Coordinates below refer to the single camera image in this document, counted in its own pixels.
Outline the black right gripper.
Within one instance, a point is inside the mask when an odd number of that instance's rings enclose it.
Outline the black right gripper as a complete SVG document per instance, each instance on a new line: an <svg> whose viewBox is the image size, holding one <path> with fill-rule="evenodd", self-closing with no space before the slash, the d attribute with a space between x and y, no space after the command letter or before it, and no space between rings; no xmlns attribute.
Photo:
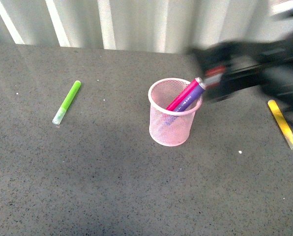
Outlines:
<svg viewBox="0 0 293 236"><path fill-rule="evenodd" d="M268 96L293 111L293 32L276 41L225 41L207 49L190 47L204 77L205 96L225 100L233 93L261 86Z"/></svg>

